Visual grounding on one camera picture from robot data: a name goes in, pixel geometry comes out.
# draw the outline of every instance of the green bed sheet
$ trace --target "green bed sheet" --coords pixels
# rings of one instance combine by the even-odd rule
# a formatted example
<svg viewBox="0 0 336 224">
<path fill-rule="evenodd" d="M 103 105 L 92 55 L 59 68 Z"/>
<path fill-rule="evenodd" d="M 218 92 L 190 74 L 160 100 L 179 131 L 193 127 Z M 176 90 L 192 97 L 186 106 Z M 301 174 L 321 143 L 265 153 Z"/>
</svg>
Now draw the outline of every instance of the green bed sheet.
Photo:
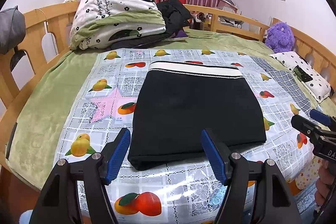
<svg viewBox="0 0 336 224">
<path fill-rule="evenodd" d="M 230 34 L 186 30 L 189 38 L 180 42 L 160 42 L 153 48 L 212 49 L 244 52 L 265 59 L 276 69 L 287 70 L 269 56 L 273 51 L 261 42 L 245 40 Z M 8 165 L 27 184 L 43 187 L 51 169 L 58 139 L 73 101 L 90 73 L 97 50 L 77 50 L 64 55 L 38 83 L 17 119 Z M 310 99 L 316 100 L 303 85 L 299 87 Z M 336 116 L 336 106 L 328 98 L 321 103 L 323 111 Z"/>
</svg>

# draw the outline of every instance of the purple plush toy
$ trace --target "purple plush toy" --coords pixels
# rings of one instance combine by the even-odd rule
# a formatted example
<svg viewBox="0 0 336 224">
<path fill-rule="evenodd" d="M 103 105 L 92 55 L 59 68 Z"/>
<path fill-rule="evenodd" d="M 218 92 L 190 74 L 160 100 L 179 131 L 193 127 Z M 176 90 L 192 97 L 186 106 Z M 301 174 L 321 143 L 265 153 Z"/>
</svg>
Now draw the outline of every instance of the purple plush toy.
<svg viewBox="0 0 336 224">
<path fill-rule="evenodd" d="M 294 42 L 293 32 L 284 22 L 278 22 L 267 30 L 265 45 L 274 53 L 291 51 Z"/>
</svg>

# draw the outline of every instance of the gray hat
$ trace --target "gray hat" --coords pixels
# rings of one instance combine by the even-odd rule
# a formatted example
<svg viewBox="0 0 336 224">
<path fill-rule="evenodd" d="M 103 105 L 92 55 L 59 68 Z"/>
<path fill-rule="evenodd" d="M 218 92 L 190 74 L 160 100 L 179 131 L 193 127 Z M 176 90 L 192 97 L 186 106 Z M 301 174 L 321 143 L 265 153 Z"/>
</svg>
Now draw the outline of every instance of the gray hat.
<svg viewBox="0 0 336 224">
<path fill-rule="evenodd" d="M 0 54 L 20 44 L 26 36 L 25 16 L 17 6 L 0 12 Z"/>
</svg>

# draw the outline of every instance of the black skirt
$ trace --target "black skirt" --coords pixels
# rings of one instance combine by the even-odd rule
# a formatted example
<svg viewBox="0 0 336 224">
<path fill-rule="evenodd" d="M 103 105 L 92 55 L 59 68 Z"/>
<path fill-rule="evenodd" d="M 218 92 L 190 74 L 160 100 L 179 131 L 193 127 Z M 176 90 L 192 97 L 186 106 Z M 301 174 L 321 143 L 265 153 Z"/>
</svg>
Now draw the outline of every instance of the black skirt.
<svg viewBox="0 0 336 224">
<path fill-rule="evenodd" d="M 266 141 L 263 113 L 237 68 L 157 61 L 137 99 L 129 162 L 147 170 L 204 155 L 201 131 L 228 147 Z"/>
</svg>

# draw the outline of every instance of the white pillow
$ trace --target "white pillow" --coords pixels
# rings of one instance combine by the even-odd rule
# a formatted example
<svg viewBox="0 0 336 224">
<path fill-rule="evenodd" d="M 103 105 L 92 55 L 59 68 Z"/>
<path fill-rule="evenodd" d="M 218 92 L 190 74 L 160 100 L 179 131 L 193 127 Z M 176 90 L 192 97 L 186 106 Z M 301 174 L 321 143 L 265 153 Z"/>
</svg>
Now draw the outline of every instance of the white pillow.
<svg viewBox="0 0 336 224">
<path fill-rule="evenodd" d="M 279 52 L 271 54 L 270 57 L 278 60 L 297 76 L 318 103 L 329 96 L 330 84 L 296 52 Z"/>
</svg>

